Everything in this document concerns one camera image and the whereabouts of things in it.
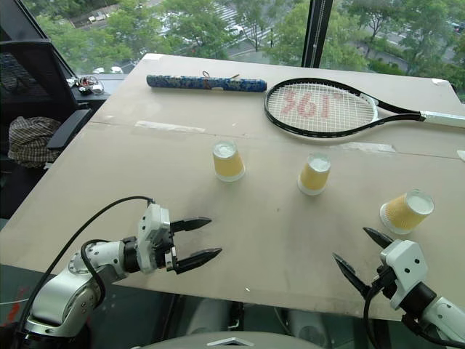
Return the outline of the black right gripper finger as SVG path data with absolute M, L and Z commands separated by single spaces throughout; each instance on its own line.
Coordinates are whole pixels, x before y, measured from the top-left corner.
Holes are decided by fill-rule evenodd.
M 339 270 L 342 272 L 344 277 L 353 285 L 354 288 L 361 294 L 367 295 L 370 291 L 369 285 L 365 284 L 360 278 L 357 277 L 353 267 L 338 254 L 332 254 L 336 264 L 339 267 Z
M 394 240 L 389 237 L 388 235 L 369 227 L 363 227 L 363 230 L 368 234 L 368 236 L 378 244 L 382 249 L 386 249 L 389 245 L 391 245 Z

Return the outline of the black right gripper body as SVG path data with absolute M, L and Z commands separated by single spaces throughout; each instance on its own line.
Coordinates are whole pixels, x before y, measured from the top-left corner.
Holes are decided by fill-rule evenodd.
M 394 270 L 387 265 L 380 265 L 376 269 L 377 276 L 371 283 L 369 294 L 373 299 L 379 292 L 381 292 L 388 300 L 392 299 L 397 291 L 396 280 L 397 276 Z

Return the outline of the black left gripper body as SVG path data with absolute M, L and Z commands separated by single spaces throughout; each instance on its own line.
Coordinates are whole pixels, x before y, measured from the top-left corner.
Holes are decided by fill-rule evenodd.
M 179 222 L 171 222 L 168 231 L 162 234 L 158 242 L 158 268 L 167 271 L 177 269 L 177 253 L 174 245 L 174 234 L 179 230 Z

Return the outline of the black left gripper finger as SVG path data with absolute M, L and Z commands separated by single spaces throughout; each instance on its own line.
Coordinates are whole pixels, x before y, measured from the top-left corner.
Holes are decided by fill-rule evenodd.
M 222 248 L 220 247 L 204 249 L 185 259 L 177 260 L 174 264 L 174 271 L 176 274 L 181 274 L 199 268 L 210 260 L 213 260 L 221 251 Z
M 177 233 L 180 231 L 191 231 L 196 230 L 204 225 L 207 225 L 211 222 L 210 218 L 207 217 L 191 217 L 177 220 L 170 223 L 170 231 L 172 233 Z

